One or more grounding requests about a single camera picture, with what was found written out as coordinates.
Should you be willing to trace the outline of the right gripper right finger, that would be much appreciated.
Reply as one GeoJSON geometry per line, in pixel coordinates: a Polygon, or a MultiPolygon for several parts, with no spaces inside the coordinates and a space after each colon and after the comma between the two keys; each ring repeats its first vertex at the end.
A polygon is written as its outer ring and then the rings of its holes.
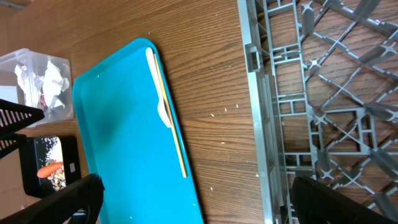
{"type": "Polygon", "coordinates": [[[394,220],[306,176],[294,179],[292,204],[301,224],[395,224],[394,220]]]}

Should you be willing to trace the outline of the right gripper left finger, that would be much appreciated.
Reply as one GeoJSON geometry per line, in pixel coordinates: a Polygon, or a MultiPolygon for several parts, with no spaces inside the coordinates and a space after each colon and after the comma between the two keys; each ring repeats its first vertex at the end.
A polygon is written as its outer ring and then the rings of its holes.
{"type": "Polygon", "coordinates": [[[101,177],[90,174],[1,223],[96,223],[103,205],[105,187],[101,177]]]}

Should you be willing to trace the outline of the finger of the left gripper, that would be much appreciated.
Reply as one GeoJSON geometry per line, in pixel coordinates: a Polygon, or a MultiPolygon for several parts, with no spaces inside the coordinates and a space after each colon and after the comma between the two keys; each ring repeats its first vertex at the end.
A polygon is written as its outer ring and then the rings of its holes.
{"type": "Polygon", "coordinates": [[[1,134],[12,134],[44,118],[41,109],[1,100],[1,134]]]}
{"type": "Polygon", "coordinates": [[[23,147],[27,143],[27,136],[23,134],[12,134],[1,139],[0,158],[7,156],[11,152],[23,147]]]}

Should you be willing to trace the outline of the red snack wrapper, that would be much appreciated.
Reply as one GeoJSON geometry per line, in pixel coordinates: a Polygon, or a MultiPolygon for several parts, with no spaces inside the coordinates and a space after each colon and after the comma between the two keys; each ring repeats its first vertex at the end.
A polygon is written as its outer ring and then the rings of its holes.
{"type": "Polygon", "coordinates": [[[45,95],[44,94],[41,94],[41,96],[40,96],[40,105],[41,105],[41,108],[42,108],[43,111],[47,111],[48,108],[49,108],[47,103],[46,103],[46,101],[45,101],[45,95]]]}

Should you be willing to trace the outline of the orange carrot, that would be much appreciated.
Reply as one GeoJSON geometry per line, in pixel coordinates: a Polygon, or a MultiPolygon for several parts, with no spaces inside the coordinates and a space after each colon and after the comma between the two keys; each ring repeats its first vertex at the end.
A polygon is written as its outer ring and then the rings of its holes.
{"type": "Polygon", "coordinates": [[[47,178],[55,171],[61,169],[63,167],[63,162],[56,162],[54,164],[47,165],[45,167],[40,168],[37,171],[37,177],[39,178],[47,178]]]}

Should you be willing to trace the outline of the white paper bowl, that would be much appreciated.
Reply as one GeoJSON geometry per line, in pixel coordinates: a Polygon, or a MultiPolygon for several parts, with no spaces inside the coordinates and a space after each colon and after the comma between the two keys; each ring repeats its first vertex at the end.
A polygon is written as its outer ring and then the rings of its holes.
{"type": "Polygon", "coordinates": [[[63,78],[60,74],[60,69],[48,60],[42,85],[42,93],[48,109],[58,106],[65,107],[65,104],[60,101],[58,96],[69,87],[69,79],[63,78]]]}

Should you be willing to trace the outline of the wooden chopstick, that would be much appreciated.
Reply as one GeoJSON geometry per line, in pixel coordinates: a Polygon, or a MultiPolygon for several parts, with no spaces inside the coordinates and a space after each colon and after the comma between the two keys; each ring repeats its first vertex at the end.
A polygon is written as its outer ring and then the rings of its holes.
{"type": "Polygon", "coordinates": [[[170,108],[170,104],[169,104],[169,99],[167,97],[167,93],[166,93],[166,90],[165,90],[165,85],[164,85],[164,82],[163,82],[163,77],[162,77],[162,74],[160,72],[160,66],[159,66],[156,54],[154,54],[154,62],[155,62],[155,66],[156,66],[156,69],[157,69],[157,74],[158,74],[158,78],[159,78],[160,88],[162,90],[162,95],[163,95],[163,99],[164,99],[165,109],[166,109],[166,112],[167,112],[167,115],[169,117],[170,124],[171,124],[171,130],[172,130],[172,134],[173,134],[173,137],[174,137],[174,143],[175,143],[175,148],[176,148],[176,151],[177,151],[177,156],[178,156],[178,161],[179,161],[179,164],[180,164],[180,169],[181,169],[183,178],[187,178],[187,171],[186,171],[186,168],[185,168],[185,164],[184,164],[184,160],[183,160],[183,156],[182,156],[182,151],[181,151],[181,148],[180,148],[180,142],[178,140],[177,130],[175,128],[175,124],[174,124],[174,121],[173,121],[171,108],[170,108]]]}

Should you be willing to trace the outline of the white tissue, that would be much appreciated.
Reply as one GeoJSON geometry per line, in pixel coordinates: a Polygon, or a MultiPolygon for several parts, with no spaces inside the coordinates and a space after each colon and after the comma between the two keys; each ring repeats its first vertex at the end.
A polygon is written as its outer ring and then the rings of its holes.
{"type": "Polygon", "coordinates": [[[37,87],[38,78],[35,73],[30,74],[27,65],[17,64],[14,69],[17,76],[17,84],[24,93],[25,105],[38,107],[40,102],[40,90],[37,87]]]}

